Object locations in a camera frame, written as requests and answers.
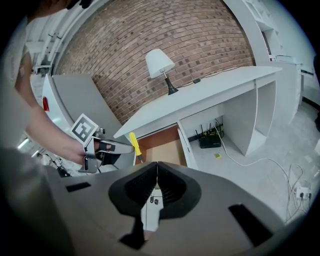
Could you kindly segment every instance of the white wire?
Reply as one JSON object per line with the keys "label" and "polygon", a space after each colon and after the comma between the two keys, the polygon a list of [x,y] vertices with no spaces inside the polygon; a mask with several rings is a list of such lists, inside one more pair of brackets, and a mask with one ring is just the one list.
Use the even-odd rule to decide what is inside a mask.
{"label": "white wire", "polygon": [[294,206],[296,207],[296,211],[294,212],[293,215],[291,215],[291,214],[290,214],[290,211],[289,211],[289,203],[290,203],[290,197],[291,197],[292,192],[294,191],[295,185],[297,184],[297,182],[299,181],[299,179],[300,179],[300,178],[302,177],[302,175],[304,174],[303,168],[302,168],[300,165],[296,164],[296,163],[292,163],[292,164],[290,165],[289,176],[290,176],[290,173],[291,173],[292,165],[297,165],[297,166],[299,166],[299,167],[301,168],[301,171],[302,171],[302,172],[301,172],[301,175],[299,176],[299,178],[296,180],[296,182],[293,184],[293,186],[292,186],[292,188],[291,188],[291,187],[290,187],[290,178],[289,178],[289,176],[287,175],[285,169],[283,169],[283,167],[282,167],[278,162],[276,162],[275,160],[273,160],[273,159],[271,159],[271,158],[268,158],[268,157],[266,157],[266,158],[261,158],[261,159],[259,159],[259,160],[257,160],[257,161],[254,161],[254,162],[248,163],[248,164],[241,164],[241,163],[237,162],[236,160],[234,160],[234,159],[228,154],[227,149],[226,149],[226,146],[225,146],[225,143],[223,142],[222,138],[220,137],[220,134],[219,134],[217,128],[216,128],[216,127],[214,127],[214,128],[215,128],[215,130],[217,131],[217,134],[218,134],[218,136],[219,136],[219,138],[220,138],[220,140],[221,140],[221,144],[222,144],[222,146],[223,146],[223,149],[224,149],[226,155],[227,155],[233,162],[235,162],[237,165],[243,166],[243,167],[247,167],[247,166],[251,166],[251,165],[253,165],[253,164],[256,164],[257,162],[260,162],[260,161],[262,161],[262,160],[270,160],[270,161],[274,162],[277,166],[279,166],[279,167],[281,168],[282,172],[284,173],[284,175],[285,175],[285,177],[286,177],[286,179],[287,179],[287,184],[288,184],[288,203],[287,203],[287,208],[286,208],[286,222],[285,222],[285,223],[287,223],[299,210],[301,210],[301,209],[300,209],[300,206],[301,206],[301,204],[302,204],[302,200],[301,200],[301,202],[300,202],[299,207],[296,206],[296,201],[294,201]]}
{"label": "white wire", "polygon": [[[309,182],[309,184],[310,184],[310,187],[309,187],[309,193],[311,194],[312,193],[312,183],[311,183],[311,181],[310,180],[307,180],[307,179],[305,179],[305,178],[303,178],[303,179],[301,179],[301,181],[306,181],[306,182]],[[308,211],[309,209],[310,209],[310,198],[309,198],[309,201],[308,201],[308,209],[306,210],[306,211]]]}
{"label": "white wire", "polygon": [[289,173],[288,173],[289,180],[290,180],[290,176],[291,176],[292,165],[298,166],[298,167],[301,169],[301,174],[300,174],[299,178],[295,181],[295,183],[292,185],[292,187],[290,187],[290,183],[289,183],[289,181],[288,181],[289,196],[288,196],[288,203],[287,203],[287,205],[286,205],[286,219],[287,219],[287,221],[288,221],[288,215],[289,215],[289,220],[290,220],[290,219],[294,216],[294,214],[296,214],[299,210],[303,211],[305,214],[307,213],[307,212],[303,209],[303,204],[302,204],[302,209],[300,209],[301,204],[300,204],[299,207],[297,206],[297,202],[296,202],[296,198],[295,198],[295,197],[293,198],[293,203],[294,203],[294,207],[295,207],[296,211],[294,212],[293,215],[291,215],[290,210],[289,210],[289,203],[290,203],[291,195],[292,195],[292,193],[293,193],[293,191],[294,191],[294,189],[295,189],[296,184],[298,183],[298,181],[301,179],[301,177],[302,177],[303,174],[304,174],[304,169],[303,169],[299,164],[297,164],[297,163],[292,163],[292,164],[290,164]]}
{"label": "white wire", "polygon": [[[312,193],[312,183],[311,183],[309,180],[305,179],[305,178],[301,179],[300,181],[308,182],[308,183],[310,184],[310,187],[308,187],[309,193]],[[302,207],[301,207],[301,208],[302,208],[302,209],[300,209],[300,210],[303,211],[305,214],[307,214],[307,212],[308,212],[309,209],[305,209],[305,207],[304,207],[304,202],[302,202]]]}
{"label": "white wire", "polygon": [[296,209],[296,211],[294,212],[294,214],[293,214],[289,219],[287,219],[285,223],[287,223],[288,221],[290,221],[290,219],[298,212],[298,210],[300,209],[301,204],[302,204],[302,200],[301,200],[301,202],[300,202],[300,204],[299,204],[298,209]]}

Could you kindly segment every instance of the wooden drawer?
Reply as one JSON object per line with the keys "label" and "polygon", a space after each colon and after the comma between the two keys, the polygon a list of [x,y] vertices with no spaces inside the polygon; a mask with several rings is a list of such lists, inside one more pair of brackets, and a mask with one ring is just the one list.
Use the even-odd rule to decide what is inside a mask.
{"label": "wooden drawer", "polygon": [[[177,125],[138,139],[138,143],[144,162],[163,161],[187,166]],[[140,160],[136,157],[135,164],[139,163]]]}

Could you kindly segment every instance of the screwdriver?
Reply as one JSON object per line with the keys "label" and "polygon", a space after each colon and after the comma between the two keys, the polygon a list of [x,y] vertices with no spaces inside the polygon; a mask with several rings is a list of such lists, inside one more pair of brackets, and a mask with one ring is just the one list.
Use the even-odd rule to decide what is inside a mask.
{"label": "screwdriver", "polygon": [[129,133],[129,137],[130,137],[131,144],[134,147],[134,151],[135,151],[136,156],[138,157],[140,162],[143,163],[142,153],[140,151],[139,144],[138,144],[138,141],[136,139],[135,133],[134,132],[130,132]]}

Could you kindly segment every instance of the black lamp base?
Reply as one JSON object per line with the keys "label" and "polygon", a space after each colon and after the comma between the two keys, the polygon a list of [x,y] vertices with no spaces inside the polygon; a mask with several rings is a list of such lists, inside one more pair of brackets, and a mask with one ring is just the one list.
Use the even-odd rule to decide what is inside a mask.
{"label": "black lamp base", "polygon": [[174,88],[174,86],[172,85],[172,83],[170,82],[170,79],[168,77],[165,78],[166,84],[168,85],[168,95],[174,94],[177,91],[179,91],[178,89]]}

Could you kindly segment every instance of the brick wall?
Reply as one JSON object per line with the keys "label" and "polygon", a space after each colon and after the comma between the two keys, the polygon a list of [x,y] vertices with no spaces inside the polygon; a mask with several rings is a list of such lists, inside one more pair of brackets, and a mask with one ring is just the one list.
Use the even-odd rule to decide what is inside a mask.
{"label": "brick wall", "polygon": [[225,69],[254,65],[246,37],[221,0],[113,0],[73,37],[58,74],[89,73],[119,121],[168,93],[149,77],[145,56],[160,48],[180,87]]}

